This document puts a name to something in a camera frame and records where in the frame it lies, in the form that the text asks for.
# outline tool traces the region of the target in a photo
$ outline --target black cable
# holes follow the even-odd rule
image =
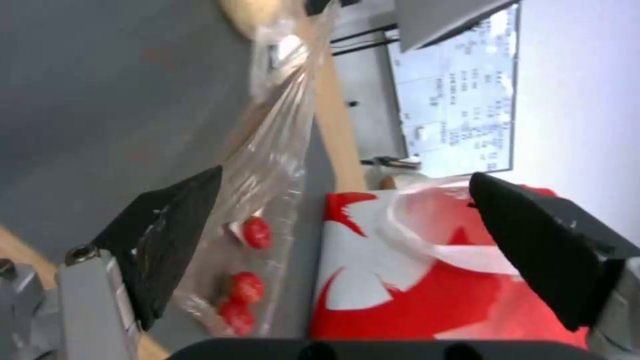
[[[341,46],[331,46],[332,49],[346,49],[348,47],[352,47],[352,46],[358,46],[358,45],[363,45],[363,44],[372,44],[375,42],[382,42],[385,40],[397,40],[398,38],[384,38],[384,39],[377,39],[377,40],[363,40],[363,41],[359,41],[359,42],[354,42],[352,44],[349,45],[341,45]]]

